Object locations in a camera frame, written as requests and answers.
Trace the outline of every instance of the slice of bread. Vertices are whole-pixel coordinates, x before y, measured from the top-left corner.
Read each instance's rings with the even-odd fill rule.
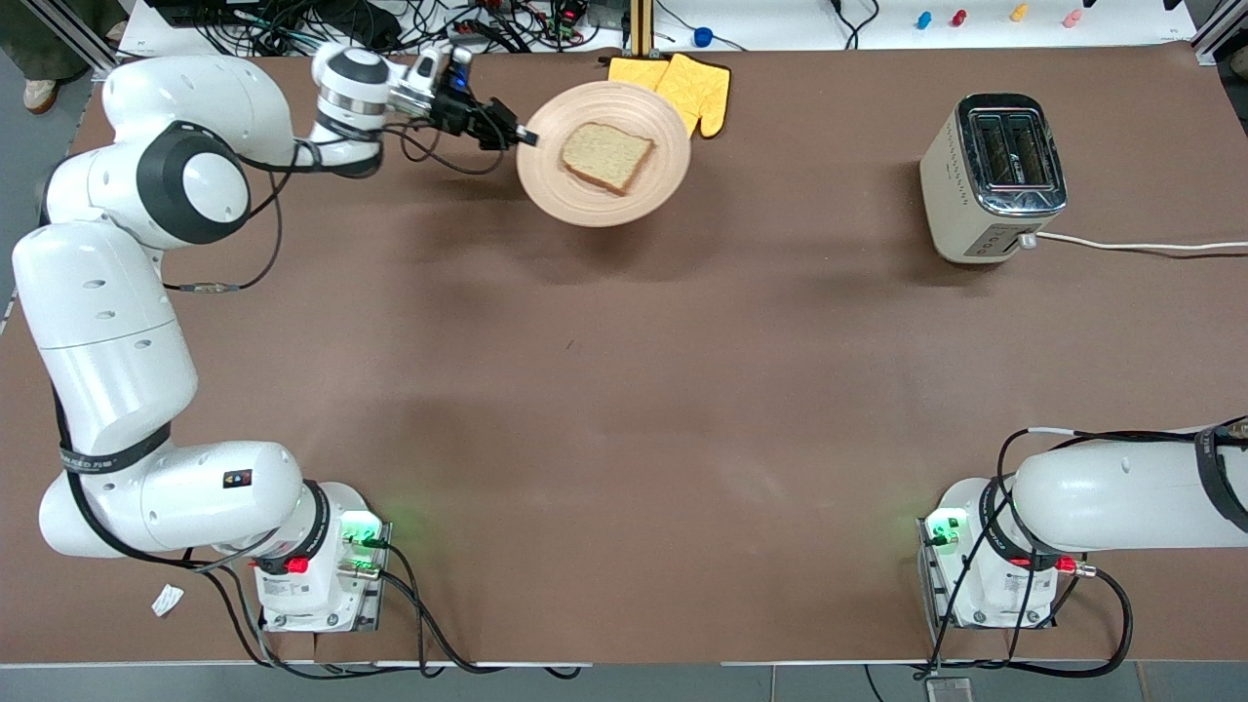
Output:
[[[654,141],[610,125],[585,122],[563,142],[559,160],[585,182],[628,195],[633,179],[654,150]]]

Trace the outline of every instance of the brown tabletop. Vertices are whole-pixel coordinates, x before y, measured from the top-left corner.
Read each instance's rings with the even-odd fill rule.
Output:
[[[474,660],[919,660],[914,520],[990,475],[1007,433],[1242,413],[1242,260],[1045,244],[958,269],[936,256],[919,189],[961,96],[1017,91],[1045,106],[1066,169],[1056,231],[1243,239],[1248,144],[1187,46],[714,60],[733,70],[724,132],[695,140],[681,189],[629,226],[550,220],[512,156],[468,177],[392,147],[368,181],[295,177],[268,279],[177,300],[201,390],[175,438],[281,441],[308,477],[359,488]],[[261,65],[307,129],[307,61]],[[604,77],[552,55],[487,56],[473,80],[523,117]],[[76,147],[110,135],[92,104]],[[168,256],[166,279],[245,280],[271,245],[267,212]],[[168,573],[40,541],[56,436],[20,312],[0,358],[0,660],[241,657],[207,583],[157,621]],[[1011,465],[1045,446],[1021,442]],[[1132,657],[1248,660],[1248,553],[1093,562],[1131,593]],[[393,600],[381,632],[317,637],[316,657],[413,660],[411,622]],[[1098,658],[1116,636],[1108,588],[1088,583],[1020,651]]]

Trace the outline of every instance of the toaster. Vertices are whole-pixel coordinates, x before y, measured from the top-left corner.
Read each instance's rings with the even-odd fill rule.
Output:
[[[1026,95],[963,97],[919,165],[936,251],[997,264],[1066,206],[1066,181],[1040,104]]]

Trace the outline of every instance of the yellow glove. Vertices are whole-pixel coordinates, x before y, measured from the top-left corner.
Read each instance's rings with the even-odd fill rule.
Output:
[[[671,61],[648,59],[612,59],[608,80],[618,80],[654,90],[668,99],[685,122],[685,131],[694,135],[701,120],[701,135],[710,139],[724,129],[728,112],[728,89],[733,74],[676,54]]]
[[[728,69],[695,61],[684,54],[671,57],[655,92],[663,95],[680,112],[689,136],[701,120],[701,135],[710,139],[724,129],[728,114],[728,86],[733,74]]]

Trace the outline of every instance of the round wooden board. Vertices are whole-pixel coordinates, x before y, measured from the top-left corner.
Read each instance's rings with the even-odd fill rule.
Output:
[[[628,195],[590,185],[564,167],[563,144],[585,122],[599,122],[654,141]],[[604,227],[644,217],[659,209],[689,170],[689,135],[661,95],[613,81],[578,85],[542,106],[525,125],[538,145],[522,147],[517,170],[529,197],[552,217],[568,224]]]

